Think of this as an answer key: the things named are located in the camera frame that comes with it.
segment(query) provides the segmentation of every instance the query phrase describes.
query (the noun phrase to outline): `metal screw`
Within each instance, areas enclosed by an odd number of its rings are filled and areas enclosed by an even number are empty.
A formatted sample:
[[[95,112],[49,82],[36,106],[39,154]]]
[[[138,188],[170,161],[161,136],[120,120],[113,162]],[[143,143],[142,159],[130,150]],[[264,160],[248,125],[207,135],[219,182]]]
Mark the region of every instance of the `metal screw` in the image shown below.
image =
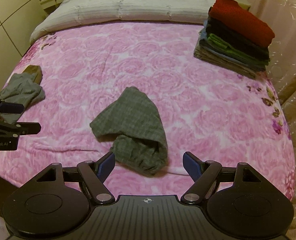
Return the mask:
[[[96,199],[99,200],[99,201],[105,202],[105,201],[111,200],[112,197],[111,197],[110,194],[101,193],[101,194],[99,194],[99,195],[96,196]]]
[[[189,202],[193,202],[197,201],[199,199],[199,196],[197,194],[189,193],[185,194],[183,198]]]

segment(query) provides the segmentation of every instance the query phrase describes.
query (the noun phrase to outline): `black clamp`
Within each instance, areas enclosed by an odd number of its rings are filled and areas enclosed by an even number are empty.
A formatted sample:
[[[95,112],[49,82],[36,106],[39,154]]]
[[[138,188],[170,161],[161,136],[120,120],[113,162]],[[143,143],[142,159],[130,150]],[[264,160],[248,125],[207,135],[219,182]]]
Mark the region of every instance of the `black clamp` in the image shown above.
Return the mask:
[[[92,206],[115,202],[103,184],[114,167],[112,152],[97,162],[84,161],[77,167],[50,164],[3,203],[8,230],[23,238],[43,239],[79,226]],[[82,192],[67,187],[65,182],[78,182]]]
[[[190,152],[183,166],[195,182],[181,202],[198,205],[220,230],[242,239],[270,239],[286,234],[294,216],[291,202],[248,163],[236,168],[215,161],[203,162]],[[233,182],[217,192],[221,182]]]
[[[8,103],[0,99],[0,113],[21,114],[22,104]],[[15,122],[13,124],[0,121],[0,151],[15,151],[21,135],[38,134],[41,126],[37,122]]]

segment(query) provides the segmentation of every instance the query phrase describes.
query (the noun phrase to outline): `pink floral blanket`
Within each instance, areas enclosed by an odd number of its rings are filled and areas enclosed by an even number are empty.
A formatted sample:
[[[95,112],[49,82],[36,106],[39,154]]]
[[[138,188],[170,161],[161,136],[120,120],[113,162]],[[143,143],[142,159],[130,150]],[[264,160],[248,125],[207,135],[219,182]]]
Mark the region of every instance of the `pink floral blanket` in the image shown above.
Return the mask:
[[[254,81],[194,58],[201,28],[112,22],[40,38],[14,73],[29,64],[42,68],[46,99],[20,119],[42,130],[22,136],[17,151],[0,152],[0,176],[21,186],[52,162],[67,167],[99,159],[112,143],[98,142],[89,123],[136,86],[159,110],[169,165],[149,178],[117,163],[105,182],[113,195],[180,197],[193,184],[182,166],[190,151],[223,166],[248,162],[291,199],[294,152],[272,84],[265,75]]]

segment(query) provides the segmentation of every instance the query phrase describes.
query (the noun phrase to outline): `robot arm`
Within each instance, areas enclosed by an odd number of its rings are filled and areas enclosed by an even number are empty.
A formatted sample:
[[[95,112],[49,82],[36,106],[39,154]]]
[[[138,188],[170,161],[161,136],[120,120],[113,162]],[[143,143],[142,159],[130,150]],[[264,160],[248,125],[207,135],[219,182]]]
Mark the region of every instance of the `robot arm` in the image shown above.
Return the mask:
[[[22,104],[7,103],[0,99],[0,112],[4,114],[21,114]],[[38,134],[41,126],[36,122],[16,122],[13,124],[0,121],[0,151],[15,151],[20,135]]]
[[[9,196],[2,215],[9,240],[287,240],[291,202],[248,163],[223,167],[190,152],[183,166],[194,184],[183,194],[114,198],[104,181],[107,153],[76,167],[52,163]],[[82,192],[65,182],[78,182]],[[233,182],[217,192],[221,182]]]

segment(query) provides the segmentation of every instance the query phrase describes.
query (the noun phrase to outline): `red folded cloth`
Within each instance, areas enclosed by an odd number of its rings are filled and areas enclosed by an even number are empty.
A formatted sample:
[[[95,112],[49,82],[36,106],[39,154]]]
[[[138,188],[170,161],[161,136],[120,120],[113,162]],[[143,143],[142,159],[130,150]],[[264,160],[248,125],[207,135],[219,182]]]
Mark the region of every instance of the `red folded cloth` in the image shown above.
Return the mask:
[[[209,16],[264,48],[267,48],[275,37],[265,22],[241,8],[234,0],[216,0]]]

